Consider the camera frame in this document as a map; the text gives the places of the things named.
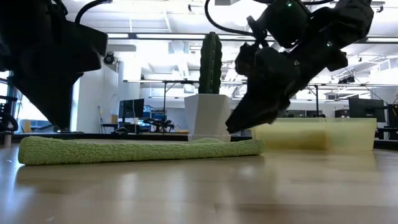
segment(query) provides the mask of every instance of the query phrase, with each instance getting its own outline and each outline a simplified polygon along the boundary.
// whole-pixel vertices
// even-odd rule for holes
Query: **plastic bin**
[[[252,128],[268,149],[372,151],[375,118],[279,118]]]

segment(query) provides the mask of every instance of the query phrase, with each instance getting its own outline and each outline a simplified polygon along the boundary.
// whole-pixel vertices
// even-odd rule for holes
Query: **green towel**
[[[181,144],[94,144],[43,137],[21,141],[18,161],[25,165],[199,159],[254,156],[265,151],[262,140],[224,143],[201,139]]]

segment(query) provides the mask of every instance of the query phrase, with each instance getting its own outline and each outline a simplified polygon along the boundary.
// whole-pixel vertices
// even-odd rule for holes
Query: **cactus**
[[[210,32],[200,50],[199,93],[220,93],[222,44],[216,33]]]

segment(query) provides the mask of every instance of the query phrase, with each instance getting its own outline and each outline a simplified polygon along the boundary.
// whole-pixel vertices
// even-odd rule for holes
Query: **potted plant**
[[[221,48],[218,35],[210,32],[205,36],[200,50],[198,94],[184,99],[190,140],[200,138],[231,140],[225,125],[231,114],[230,98],[219,94],[223,56]]]

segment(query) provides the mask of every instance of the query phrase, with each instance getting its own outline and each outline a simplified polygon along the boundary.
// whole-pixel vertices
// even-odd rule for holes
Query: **wooden floor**
[[[280,151],[33,166],[0,149],[0,223],[398,223],[398,154]]]

